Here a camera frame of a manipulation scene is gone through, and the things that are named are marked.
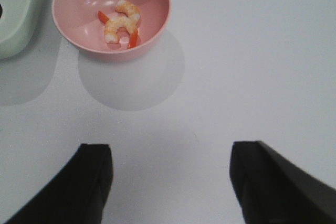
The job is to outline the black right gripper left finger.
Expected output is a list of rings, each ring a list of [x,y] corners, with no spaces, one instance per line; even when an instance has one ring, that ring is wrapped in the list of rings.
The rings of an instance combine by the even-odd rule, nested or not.
[[[100,223],[113,180],[107,144],[81,144],[60,172],[7,223]]]

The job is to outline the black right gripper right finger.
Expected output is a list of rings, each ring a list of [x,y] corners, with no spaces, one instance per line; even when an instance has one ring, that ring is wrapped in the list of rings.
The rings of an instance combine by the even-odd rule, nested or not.
[[[245,223],[335,223],[335,189],[262,141],[233,143],[229,176]]]

